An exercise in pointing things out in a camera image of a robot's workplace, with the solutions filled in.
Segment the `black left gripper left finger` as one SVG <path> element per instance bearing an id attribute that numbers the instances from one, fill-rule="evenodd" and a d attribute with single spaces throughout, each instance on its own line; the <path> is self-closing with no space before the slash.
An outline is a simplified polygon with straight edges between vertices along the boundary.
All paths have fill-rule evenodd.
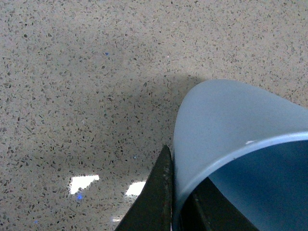
<path id="1" fill-rule="evenodd" d="M 172 155 L 169 147 L 164 145 L 144 188 L 116 230 L 169 231 L 172 220 L 172 198 Z"/>

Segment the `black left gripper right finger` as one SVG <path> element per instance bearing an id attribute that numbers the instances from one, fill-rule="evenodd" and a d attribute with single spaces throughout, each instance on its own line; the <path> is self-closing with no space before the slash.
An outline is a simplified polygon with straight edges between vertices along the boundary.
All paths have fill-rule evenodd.
<path id="1" fill-rule="evenodd" d="M 181 231 L 257 231 L 258 229 L 206 178 L 180 213 Z"/>

